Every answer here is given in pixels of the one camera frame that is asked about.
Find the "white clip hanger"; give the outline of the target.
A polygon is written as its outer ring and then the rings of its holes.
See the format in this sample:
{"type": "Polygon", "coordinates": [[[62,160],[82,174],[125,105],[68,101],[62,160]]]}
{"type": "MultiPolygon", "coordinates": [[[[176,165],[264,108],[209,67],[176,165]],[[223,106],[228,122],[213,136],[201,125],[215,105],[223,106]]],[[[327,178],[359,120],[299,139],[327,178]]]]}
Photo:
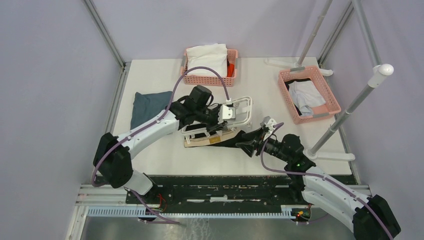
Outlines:
{"type": "MultiPolygon", "coordinates": [[[[228,124],[226,125],[226,128],[222,130],[227,129],[233,129],[233,128],[241,128],[241,127],[250,127],[251,126],[251,119],[252,119],[252,106],[253,106],[253,100],[249,96],[244,96],[241,98],[236,98],[232,100],[233,106],[236,108],[236,118],[227,120],[228,124]]],[[[216,107],[218,103],[212,104],[209,108],[212,109],[216,107]]]]}

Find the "black underwear beige waistband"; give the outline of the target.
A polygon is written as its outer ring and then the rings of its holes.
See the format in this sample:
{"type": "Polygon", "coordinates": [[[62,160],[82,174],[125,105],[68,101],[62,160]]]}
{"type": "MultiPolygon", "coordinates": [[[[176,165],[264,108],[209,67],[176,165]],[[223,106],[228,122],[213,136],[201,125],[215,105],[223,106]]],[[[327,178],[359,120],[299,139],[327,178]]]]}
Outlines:
{"type": "Polygon", "coordinates": [[[207,132],[205,124],[197,123],[185,126],[180,132],[184,137],[185,148],[205,146],[237,148],[236,143],[248,141],[248,139],[243,138],[243,134],[246,134],[246,132],[237,127],[207,132]]]}

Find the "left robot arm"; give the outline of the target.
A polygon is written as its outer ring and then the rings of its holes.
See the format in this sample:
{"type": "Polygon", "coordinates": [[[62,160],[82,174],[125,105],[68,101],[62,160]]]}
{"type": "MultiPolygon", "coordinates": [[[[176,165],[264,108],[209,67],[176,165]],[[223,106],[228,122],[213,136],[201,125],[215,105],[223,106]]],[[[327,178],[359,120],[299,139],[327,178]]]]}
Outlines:
{"type": "Polygon", "coordinates": [[[208,88],[197,85],[189,95],[171,100],[158,115],[127,133],[118,136],[105,133],[93,160],[92,185],[100,186],[96,183],[96,175],[100,173],[111,187],[124,187],[138,194],[144,203],[154,202],[158,191],[153,187],[153,181],[145,173],[134,170],[132,160],[157,140],[194,122],[211,128],[224,127],[227,123],[224,118],[233,115],[232,112],[226,113],[233,107],[233,101],[227,97],[225,103],[212,107],[209,102],[212,99],[208,88]]]}

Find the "pink basket with white cloth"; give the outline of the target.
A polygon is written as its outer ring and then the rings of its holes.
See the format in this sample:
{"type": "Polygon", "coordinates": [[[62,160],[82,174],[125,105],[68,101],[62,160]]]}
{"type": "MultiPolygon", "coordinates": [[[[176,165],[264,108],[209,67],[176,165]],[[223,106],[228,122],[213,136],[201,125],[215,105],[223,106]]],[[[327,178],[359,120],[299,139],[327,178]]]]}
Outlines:
{"type": "MultiPolygon", "coordinates": [[[[227,60],[230,65],[233,65],[232,76],[223,77],[223,81],[226,87],[233,87],[236,79],[238,78],[238,60],[239,52],[236,49],[227,50],[227,60]]],[[[180,74],[182,75],[187,69],[187,52],[183,54],[180,74]]],[[[183,81],[186,85],[202,85],[202,86],[222,86],[222,82],[216,75],[213,76],[201,76],[201,75],[186,75],[183,77],[183,81]]]]}

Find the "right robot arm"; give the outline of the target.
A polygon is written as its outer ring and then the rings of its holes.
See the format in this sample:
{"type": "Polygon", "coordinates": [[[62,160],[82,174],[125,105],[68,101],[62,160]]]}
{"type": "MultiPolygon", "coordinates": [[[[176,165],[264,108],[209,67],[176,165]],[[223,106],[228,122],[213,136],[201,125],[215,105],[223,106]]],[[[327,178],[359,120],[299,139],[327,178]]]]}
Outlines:
{"type": "Polygon", "coordinates": [[[235,146],[249,157],[264,153],[286,163],[282,170],[290,179],[289,199],[295,204],[315,205],[349,228],[357,240],[392,240],[401,232],[388,202],[380,195],[372,197],[353,190],[326,174],[304,155],[300,137],[286,134],[272,138],[263,126],[243,133],[235,146]]]}

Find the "pink basket with underwear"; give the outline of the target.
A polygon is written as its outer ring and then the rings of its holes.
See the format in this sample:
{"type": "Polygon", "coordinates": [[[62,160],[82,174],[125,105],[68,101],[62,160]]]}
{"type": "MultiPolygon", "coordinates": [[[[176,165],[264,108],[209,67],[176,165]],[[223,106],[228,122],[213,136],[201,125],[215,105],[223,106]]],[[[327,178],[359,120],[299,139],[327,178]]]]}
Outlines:
{"type": "Polygon", "coordinates": [[[341,107],[315,65],[281,70],[278,87],[294,124],[333,117],[341,107]]]}

